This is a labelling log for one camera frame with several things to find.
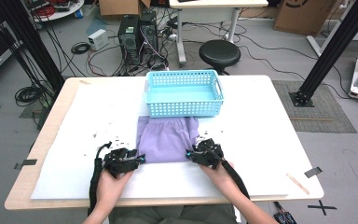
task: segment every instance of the purple cloth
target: purple cloth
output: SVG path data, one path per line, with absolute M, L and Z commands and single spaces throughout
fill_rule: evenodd
M 199 136 L 195 118 L 151 119 L 139 117 L 136 146 L 147 163 L 187 161 L 186 149 L 192 149 Z

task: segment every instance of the wooden stick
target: wooden stick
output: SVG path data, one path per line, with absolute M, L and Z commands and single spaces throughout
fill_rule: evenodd
M 289 175 L 289 174 L 287 174 L 287 176 L 289 176 L 289 178 L 290 178 L 293 182 L 295 182 L 295 184 L 296 184 L 299 188 L 301 188 L 306 194 L 310 195 L 310 192 L 309 192 L 306 188 L 304 188 L 304 186 L 302 186 L 302 185 L 300 184 L 300 182 L 298 182 L 294 177 L 292 177 L 292 176 Z

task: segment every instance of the light blue plastic basket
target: light blue plastic basket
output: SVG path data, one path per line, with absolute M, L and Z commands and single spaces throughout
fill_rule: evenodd
M 146 79 L 151 118 L 212 117 L 220 112 L 224 98 L 214 70 L 149 72 Z

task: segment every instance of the cardboard box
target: cardboard box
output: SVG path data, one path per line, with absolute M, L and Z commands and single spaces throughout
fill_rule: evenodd
M 316 36 L 337 0 L 282 0 L 274 30 Z
M 141 15 L 144 7 L 150 7 L 151 0 L 100 0 L 103 16 Z

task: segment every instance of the black stool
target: black stool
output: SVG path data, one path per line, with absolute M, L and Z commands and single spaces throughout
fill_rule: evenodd
M 240 49 L 226 40 L 210 40 L 203 43 L 199 54 L 219 75 L 229 75 L 225 68 L 237 63 L 241 58 Z

